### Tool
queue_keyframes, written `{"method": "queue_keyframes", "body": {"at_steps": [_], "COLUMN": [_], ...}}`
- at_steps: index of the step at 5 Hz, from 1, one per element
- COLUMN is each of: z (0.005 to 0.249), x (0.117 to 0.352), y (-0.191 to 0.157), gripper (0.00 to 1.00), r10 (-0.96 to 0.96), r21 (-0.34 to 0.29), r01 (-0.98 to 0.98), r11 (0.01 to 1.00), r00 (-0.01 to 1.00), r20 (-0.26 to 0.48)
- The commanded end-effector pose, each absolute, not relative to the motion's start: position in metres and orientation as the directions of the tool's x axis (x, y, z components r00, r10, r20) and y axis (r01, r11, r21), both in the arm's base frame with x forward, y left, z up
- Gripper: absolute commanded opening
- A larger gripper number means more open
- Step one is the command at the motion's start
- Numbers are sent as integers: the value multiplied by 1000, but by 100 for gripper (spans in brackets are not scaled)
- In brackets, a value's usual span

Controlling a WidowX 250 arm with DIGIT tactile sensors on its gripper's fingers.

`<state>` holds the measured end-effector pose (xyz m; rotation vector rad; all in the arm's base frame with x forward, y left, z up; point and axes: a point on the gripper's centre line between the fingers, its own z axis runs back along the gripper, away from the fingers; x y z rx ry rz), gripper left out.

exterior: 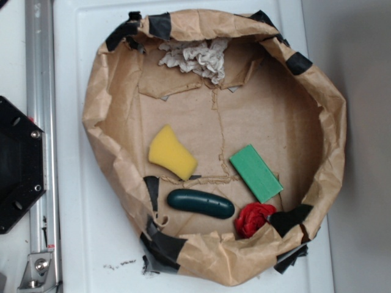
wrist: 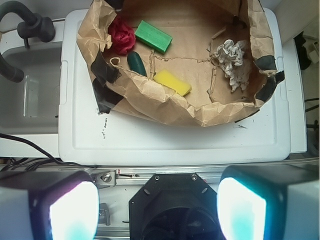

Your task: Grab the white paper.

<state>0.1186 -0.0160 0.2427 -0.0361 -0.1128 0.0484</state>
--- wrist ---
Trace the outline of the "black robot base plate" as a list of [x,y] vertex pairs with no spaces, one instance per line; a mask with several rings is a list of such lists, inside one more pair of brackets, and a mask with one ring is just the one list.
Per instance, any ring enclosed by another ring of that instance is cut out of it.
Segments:
[[154,174],[128,202],[131,240],[223,240],[217,192],[196,173]]

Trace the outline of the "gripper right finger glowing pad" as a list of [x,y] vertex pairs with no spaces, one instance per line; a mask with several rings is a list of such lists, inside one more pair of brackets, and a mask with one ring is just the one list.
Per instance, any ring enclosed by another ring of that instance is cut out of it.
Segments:
[[318,240],[318,164],[230,165],[217,191],[227,240]]

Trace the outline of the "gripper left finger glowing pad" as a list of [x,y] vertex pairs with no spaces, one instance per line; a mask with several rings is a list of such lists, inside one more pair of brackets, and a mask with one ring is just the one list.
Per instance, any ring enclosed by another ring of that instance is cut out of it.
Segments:
[[2,171],[2,240],[92,240],[99,221],[99,192],[77,171]]

